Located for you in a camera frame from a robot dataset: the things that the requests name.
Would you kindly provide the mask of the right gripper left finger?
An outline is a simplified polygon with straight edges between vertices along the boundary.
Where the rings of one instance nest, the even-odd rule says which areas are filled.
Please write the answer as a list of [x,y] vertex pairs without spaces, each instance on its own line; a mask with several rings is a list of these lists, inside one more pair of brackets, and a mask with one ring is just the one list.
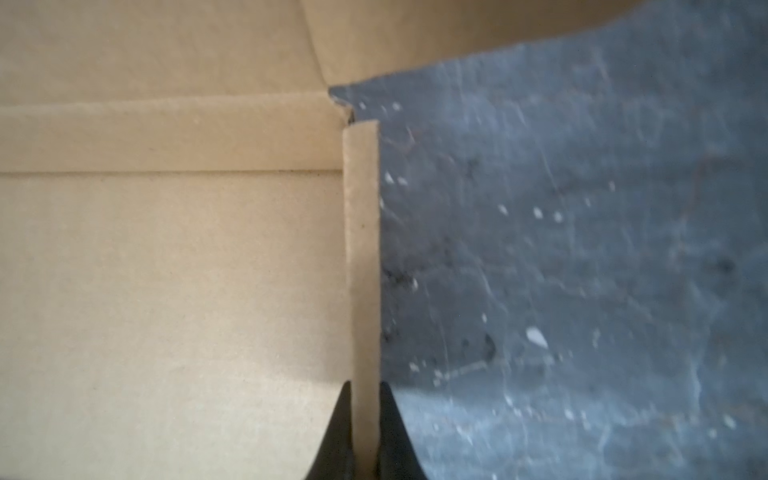
[[351,399],[351,382],[346,381],[342,385],[306,480],[354,478]]

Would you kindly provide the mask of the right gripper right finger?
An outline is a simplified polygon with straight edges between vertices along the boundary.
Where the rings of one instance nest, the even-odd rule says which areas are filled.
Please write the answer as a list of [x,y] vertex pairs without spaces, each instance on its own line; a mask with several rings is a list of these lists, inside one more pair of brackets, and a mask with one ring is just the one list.
[[407,433],[395,396],[387,382],[380,383],[380,480],[427,480]]

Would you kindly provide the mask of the cardboard box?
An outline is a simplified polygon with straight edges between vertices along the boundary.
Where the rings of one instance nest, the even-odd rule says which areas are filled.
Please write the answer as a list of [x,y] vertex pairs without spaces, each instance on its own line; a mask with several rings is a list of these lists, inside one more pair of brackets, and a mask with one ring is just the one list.
[[379,145],[329,89],[627,1],[5,1],[1,475],[301,479],[380,446]]

